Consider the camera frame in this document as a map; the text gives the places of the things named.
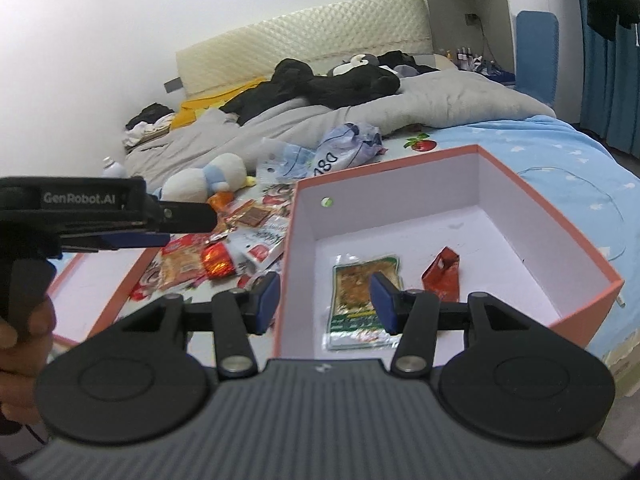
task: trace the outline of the white wall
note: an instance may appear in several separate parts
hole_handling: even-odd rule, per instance
[[[465,14],[477,12],[475,0],[427,0],[433,51],[450,50],[455,56],[461,46],[474,53],[482,50],[480,29],[465,23]]]
[[[476,14],[482,20],[484,34],[496,62],[505,70],[513,72],[513,39],[511,37],[511,15],[508,0],[475,0]],[[488,47],[485,55],[490,56]]]
[[[176,50],[345,0],[0,1],[0,174],[91,175],[141,108],[181,101]]]
[[[558,88],[554,106],[558,118],[567,123],[580,121],[584,54],[579,0],[509,0],[513,41],[515,17],[521,10],[544,10],[558,18],[560,30]]]

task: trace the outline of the finger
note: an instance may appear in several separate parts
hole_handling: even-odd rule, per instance
[[[0,402],[32,408],[35,405],[34,386],[35,379],[32,377],[0,372]]]
[[[34,337],[0,351],[0,370],[35,377],[47,362],[53,346],[51,334]]]
[[[33,336],[42,336],[53,332],[55,327],[56,312],[53,309],[51,298],[47,296],[29,316],[29,332]]]
[[[11,348],[18,342],[15,328],[0,318],[0,348]]]
[[[14,420],[20,424],[37,424],[42,420],[38,409],[35,407],[23,408],[12,404],[3,404],[2,414],[9,420]]]

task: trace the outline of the white plush toy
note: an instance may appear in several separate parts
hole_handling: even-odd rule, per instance
[[[236,192],[246,182],[242,158],[223,153],[204,168],[187,168],[170,176],[159,190],[159,198],[169,202],[206,202],[214,193]]]

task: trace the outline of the quilted headboard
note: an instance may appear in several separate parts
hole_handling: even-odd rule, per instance
[[[326,73],[357,53],[432,52],[424,0],[353,0],[299,10],[236,28],[176,53],[189,97],[223,90],[293,57]]]

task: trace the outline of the screw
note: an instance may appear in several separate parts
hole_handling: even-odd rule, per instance
[[[403,355],[396,361],[396,368],[408,374],[419,372],[427,367],[427,361],[417,355]]]
[[[251,359],[243,355],[231,355],[222,359],[220,366],[227,372],[240,373],[245,372],[254,364]]]

